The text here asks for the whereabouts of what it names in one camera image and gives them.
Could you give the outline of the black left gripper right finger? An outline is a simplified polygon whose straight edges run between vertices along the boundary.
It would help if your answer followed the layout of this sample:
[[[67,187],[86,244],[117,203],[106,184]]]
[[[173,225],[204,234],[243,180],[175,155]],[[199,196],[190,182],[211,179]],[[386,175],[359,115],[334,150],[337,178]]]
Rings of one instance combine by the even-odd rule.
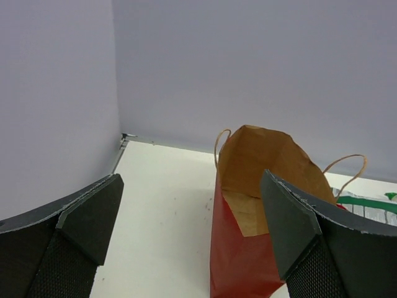
[[[396,227],[343,210],[269,170],[261,194],[290,297],[396,297]]]

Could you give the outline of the green white snack pack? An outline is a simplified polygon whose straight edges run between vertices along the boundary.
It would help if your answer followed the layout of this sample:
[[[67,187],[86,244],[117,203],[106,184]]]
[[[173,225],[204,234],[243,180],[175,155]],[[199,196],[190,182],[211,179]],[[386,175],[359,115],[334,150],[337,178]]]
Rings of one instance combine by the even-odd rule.
[[[386,192],[379,198],[359,196],[349,191],[331,188],[337,198],[337,205],[355,215],[396,226],[396,193]]]

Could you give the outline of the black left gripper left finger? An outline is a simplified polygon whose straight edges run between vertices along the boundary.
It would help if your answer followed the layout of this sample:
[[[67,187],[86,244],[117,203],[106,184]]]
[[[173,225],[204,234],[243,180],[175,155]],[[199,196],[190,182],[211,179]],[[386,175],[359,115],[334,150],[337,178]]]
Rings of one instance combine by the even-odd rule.
[[[121,175],[1,220],[1,297],[89,297],[122,199]]]

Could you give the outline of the red paper bag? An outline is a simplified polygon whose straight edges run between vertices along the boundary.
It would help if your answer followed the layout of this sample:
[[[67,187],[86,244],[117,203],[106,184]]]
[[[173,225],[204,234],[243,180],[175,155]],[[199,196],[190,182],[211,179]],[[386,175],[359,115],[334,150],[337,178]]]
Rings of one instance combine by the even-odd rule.
[[[227,135],[223,145],[214,147],[210,295],[269,297],[313,242],[294,240],[284,250],[272,244],[268,215],[280,220],[284,214],[289,221],[302,215],[289,203],[286,192],[261,191],[263,172],[269,169],[332,205],[337,205],[341,192],[331,189],[324,171],[286,133],[245,125]],[[264,199],[281,212],[265,209]]]

